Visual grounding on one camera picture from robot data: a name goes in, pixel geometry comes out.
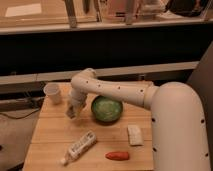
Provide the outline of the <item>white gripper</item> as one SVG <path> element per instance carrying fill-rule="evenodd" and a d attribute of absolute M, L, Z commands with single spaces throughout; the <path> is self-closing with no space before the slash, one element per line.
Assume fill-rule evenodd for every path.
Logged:
<path fill-rule="evenodd" d="M 82 93 L 77 90 L 71 90 L 69 92 L 69 100 L 71 102 L 71 105 L 67 105 L 66 115 L 72 118 L 72 106 L 73 106 L 73 107 L 77 107 L 75 116 L 79 117 L 79 115 L 81 114 L 83 110 L 82 107 L 86 106 L 86 99 L 87 99 L 86 93 Z"/>

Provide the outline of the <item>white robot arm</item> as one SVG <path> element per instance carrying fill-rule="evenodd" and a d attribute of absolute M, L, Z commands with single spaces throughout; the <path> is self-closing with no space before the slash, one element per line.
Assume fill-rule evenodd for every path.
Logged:
<path fill-rule="evenodd" d="M 190 86 L 103 81 L 87 68 L 71 78 L 73 115 L 89 93 L 151 111 L 154 171 L 212 171 L 205 112 Z"/>

